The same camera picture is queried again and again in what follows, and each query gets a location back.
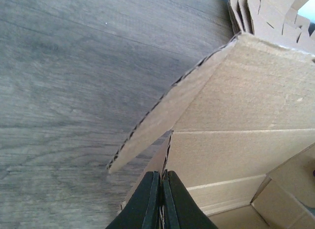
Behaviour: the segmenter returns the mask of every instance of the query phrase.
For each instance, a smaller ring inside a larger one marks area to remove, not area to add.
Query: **wooden floor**
[[[219,0],[0,0],[0,228],[105,228],[161,140],[112,154],[231,37]]]

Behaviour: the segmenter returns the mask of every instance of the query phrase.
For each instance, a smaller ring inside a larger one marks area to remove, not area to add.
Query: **dark object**
[[[122,212],[106,229],[217,229],[193,201],[174,171],[147,172]]]

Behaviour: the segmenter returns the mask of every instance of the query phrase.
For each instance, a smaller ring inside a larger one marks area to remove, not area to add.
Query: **wooden table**
[[[220,0],[0,0],[0,228],[105,228],[161,140],[112,154],[232,35]]]

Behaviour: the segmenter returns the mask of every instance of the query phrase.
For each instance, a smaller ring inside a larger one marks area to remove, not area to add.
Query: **gray wooden surface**
[[[0,0],[0,229],[107,226],[161,140],[112,154],[231,37],[219,0]]]

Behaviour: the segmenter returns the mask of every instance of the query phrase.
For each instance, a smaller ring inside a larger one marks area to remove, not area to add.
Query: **wood grain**
[[[163,138],[112,154],[231,37],[219,0],[0,0],[0,228],[105,228]]]

